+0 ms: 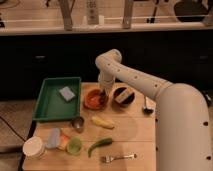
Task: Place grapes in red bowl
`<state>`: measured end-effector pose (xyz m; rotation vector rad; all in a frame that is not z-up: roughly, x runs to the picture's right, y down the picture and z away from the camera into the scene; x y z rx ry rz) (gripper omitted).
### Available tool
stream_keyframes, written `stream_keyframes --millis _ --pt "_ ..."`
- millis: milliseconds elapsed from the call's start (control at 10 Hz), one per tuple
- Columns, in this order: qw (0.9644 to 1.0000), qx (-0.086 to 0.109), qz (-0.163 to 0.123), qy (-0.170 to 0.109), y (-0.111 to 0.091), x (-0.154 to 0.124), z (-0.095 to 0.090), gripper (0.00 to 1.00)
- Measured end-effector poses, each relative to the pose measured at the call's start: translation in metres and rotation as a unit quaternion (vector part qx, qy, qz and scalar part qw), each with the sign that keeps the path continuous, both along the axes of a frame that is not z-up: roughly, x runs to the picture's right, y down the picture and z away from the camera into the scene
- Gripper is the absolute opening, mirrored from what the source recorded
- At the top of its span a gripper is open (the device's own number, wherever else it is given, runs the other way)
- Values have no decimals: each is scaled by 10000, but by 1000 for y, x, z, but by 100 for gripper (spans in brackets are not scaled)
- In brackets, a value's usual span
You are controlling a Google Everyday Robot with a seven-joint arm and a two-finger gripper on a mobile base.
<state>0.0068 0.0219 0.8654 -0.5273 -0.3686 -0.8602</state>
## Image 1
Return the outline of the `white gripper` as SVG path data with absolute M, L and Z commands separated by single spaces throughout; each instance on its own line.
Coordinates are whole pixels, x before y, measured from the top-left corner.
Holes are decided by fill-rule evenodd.
M 103 90 L 100 90 L 100 99 L 106 99 L 106 91 L 110 91 L 115 83 L 115 77 L 111 74 L 101 71 L 98 76 L 98 82 Z

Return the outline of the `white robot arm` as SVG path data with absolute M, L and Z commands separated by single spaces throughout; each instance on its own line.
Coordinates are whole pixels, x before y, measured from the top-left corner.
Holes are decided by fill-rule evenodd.
M 132 69 L 122 55 L 107 51 L 95 59 L 98 82 L 109 92 L 120 80 L 156 102 L 156 171 L 213 171 L 208 106 L 191 85 Z

